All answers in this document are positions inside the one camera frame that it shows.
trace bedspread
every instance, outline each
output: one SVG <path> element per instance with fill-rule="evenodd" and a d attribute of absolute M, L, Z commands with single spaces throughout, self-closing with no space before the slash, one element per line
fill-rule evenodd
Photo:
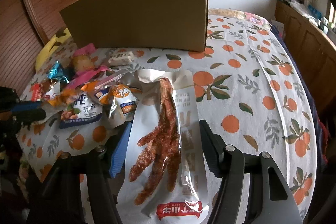
<path fill-rule="evenodd" d="M 56 60 L 70 56 L 76 48 L 71 39 L 59 47 L 33 77 L 21 99 L 29 100 L 33 83 L 41 82 Z M 114 50 L 121 52 L 126 48 Z M 204 52 L 157 48 L 127 50 L 137 56 L 135 63 L 126 67 L 130 72 L 142 68 L 190 70 L 199 118 L 205 119 L 211 130 L 222 136 L 227 144 L 244 153 L 258 155 L 268 151 L 290 186 L 302 217 L 305 216 L 316 174 L 312 115 L 291 60 L 267 28 L 246 20 L 209 15 Z M 96 65 L 108 51 L 110 49 L 100 48 L 91 55 Z M 30 131 L 22 129 L 18 140 L 31 167 L 43 180 L 63 151 L 78 155 L 104 144 L 112 134 L 105 122 L 60 130 L 59 115 L 55 115 Z M 208 168 L 207 180 L 211 210 L 221 180 Z M 249 176 L 245 175 L 237 223 L 244 221 L 248 180 Z M 86 222 L 93 223 L 85 176 L 81 176 L 81 181 Z"/>

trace bed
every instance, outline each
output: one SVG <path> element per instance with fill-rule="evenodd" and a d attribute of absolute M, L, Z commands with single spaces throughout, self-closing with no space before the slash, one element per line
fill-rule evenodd
<path fill-rule="evenodd" d="M 314 191 L 318 165 L 317 121 L 293 61 L 270 28 L 267 20 L 253 14 L 211 9 L 204 52 L 124 47 L 113 50 L 134 52 L 137 60 L 127 66 L 130 72 L 142 68 L 190 70 L 199 119 L 205 119 L 214 133 L 244 153 L 268 151 L 291 188 L 303 218 Z M 21 99 L 29 100 L 32 85 L 45 78 L 56 60 L 70 56 L 76 49 L 71 38 L 59 47 L 37 71 Z M 97 49 L 91 58 L 99 65 L 110 50 Z M 58 122 L 56 114 L 30 131 L 22 129 L 17 136 L 27 162 L 41 181 L 63 151 L 72 155 L 87 153 L 114 134 L 109 129 L 94 134 L 106 121 L 62 130 Z M 93 223 L 85 175 L 80 178 L 85 220 Z M 25 178 L 21 176 L 21 180 L 24 184 Z M 220 180 L 208 168 L 207 180 L 211 210 Z M 248 181 L 245 175 L 237 223 L 244 221 Z"/>

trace red label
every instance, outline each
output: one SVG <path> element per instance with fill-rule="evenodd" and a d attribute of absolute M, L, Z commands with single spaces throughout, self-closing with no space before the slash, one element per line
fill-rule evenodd
<path fill-rule="evenodd" d="M 41 100 L 41 87 L 40 84 L 33 85 L 33 94 L 31 95 L 31 101 L 39 101 Z"/>
<path fill-rule="evenodd" d="M 190 216 L 195 215 L 199 218 L 202 212 L 202 202 L 169 202 L 159 204 L 156 208 L 156 214 L 161 220 L 165 216 Z"/>

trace wooden cabinet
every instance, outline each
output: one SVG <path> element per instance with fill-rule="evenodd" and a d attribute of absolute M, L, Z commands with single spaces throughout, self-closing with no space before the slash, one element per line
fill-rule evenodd
<path fill-rule="evenodd" d="M 0 0 L 0 86 L 23 92 L 37 54 L 65 26 L 59 11 L 75 1 Z"/>
<path fill-rule="evenodd" d="M 336 98 L 336 46 L 320 29 L 280 1 L 275 18 L 285 24 L 284 42 L 321 115 Z"/>

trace dark blue bed sheet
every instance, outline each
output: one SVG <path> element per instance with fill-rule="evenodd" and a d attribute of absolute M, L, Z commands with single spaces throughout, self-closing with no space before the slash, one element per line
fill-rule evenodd
<path fill-rule="evenodd" d="M 311 114 L 313 116 L 313 123 L 314 123 L 314 127 L 315 127 L 315 136 L 316 136 L 316 145 L 317 145 L 317 169 L 316 169 L 316 173 L 319 174 L 323 171 L 323 169 L 325 168 L 325 166 L 327 165 L 326 161 L 324 160 L 323 157 L 323 152 L 322 152 L 322 144 L 323 144 L 323 132 L 322 132 L 322 128 L 319 124 L 319 116 L 317 114 L 317 110 L 315 107 L 315 102 L 313 97 L 311 96 L 306 83 L 304 82 L 301 73 L 293 59 L 293 57 L 291 56 L 290 52 L 288 51 L 284 41 L 282 40 L 282 38 L 279 35 L 278 29 L 275 26 L 271 26 L 271 31 L 272 33 L 275 35 L 275 37 L 278 39 L 278 41 L 280 42 L 280 44 L 282 45 L 282 47 L 285 49 L 287 55 L 289 56 L 289 58 L 292 60 L 292 63 L 295 67 L 295 70 L 297 72 L 297 74 L 300 77 L 303 89 L 306 92 L 307 98 L 308 98 L 308 102 L 309 102 L 309 106 L 310 106 L 310 110 L 311 110 Z"/>

